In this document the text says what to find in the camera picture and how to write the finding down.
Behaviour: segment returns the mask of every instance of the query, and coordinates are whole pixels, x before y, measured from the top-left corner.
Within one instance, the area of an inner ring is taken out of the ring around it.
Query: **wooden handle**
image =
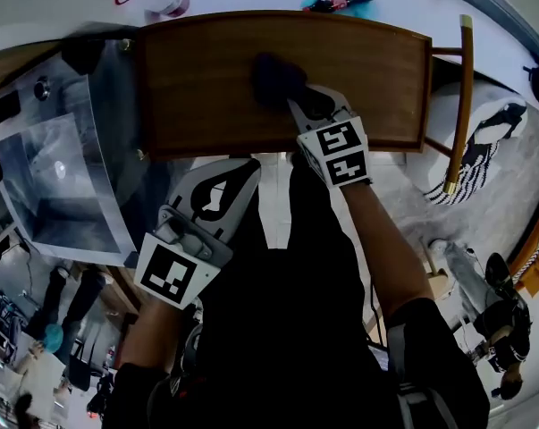
[[[466,145],[467,126],[472,107],[472,89],[474,87],[474,38],[472,18],[462,14],[460,16],[462,30],[462,78],[459,85],[458,120],[456,121],[456,134],[451,149],[450,165],[444,183],[444,192],[452,195],[456,191],[459,177],[459,167]]]

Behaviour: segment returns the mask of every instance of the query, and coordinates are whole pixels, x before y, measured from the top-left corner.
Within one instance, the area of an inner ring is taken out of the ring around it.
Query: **bottle label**
[[[333,5],[333,8],[336,10],[341,10],[342,8],[346,8],[347,0],[331,0],[331,4]]]

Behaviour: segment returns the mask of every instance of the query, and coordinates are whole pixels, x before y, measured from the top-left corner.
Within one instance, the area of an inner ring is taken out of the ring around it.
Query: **white marker cube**
[[[297,142],[329,189],[370,178],[368,139],[359,117],[302,133]]]

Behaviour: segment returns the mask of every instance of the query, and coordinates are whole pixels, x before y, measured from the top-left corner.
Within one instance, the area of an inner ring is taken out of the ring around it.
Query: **brass cap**
[[[449,196],[453,195],[454,192],[456,192],[456,187],[458,186],[458,183],[446,181],[444,184],[444,192],[448,194]]]

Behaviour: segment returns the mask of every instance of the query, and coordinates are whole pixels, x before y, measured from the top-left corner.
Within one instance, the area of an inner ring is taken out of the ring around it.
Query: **wooden rod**
[[[458,120],[456,121],[456,134],[451,149],[450,165],[446,174],[444,192],[453,194],[459,178],[459,167],[466,145],[467,126],[472,107],[472,90],[474,88],[474,37],[472,18],[462,14],[460,16],[462,30],[462,77],[459,85]]]
[[[442,153],[447,157],[451,157],[451,149],[444,146],[442,143],[438,143],[435,139],[431,139],[430,137],[424,137],[424,142],[429,147],[433,147],[439,153]]]
[[[463,55],[461,47],[433,47],[432,55]]]

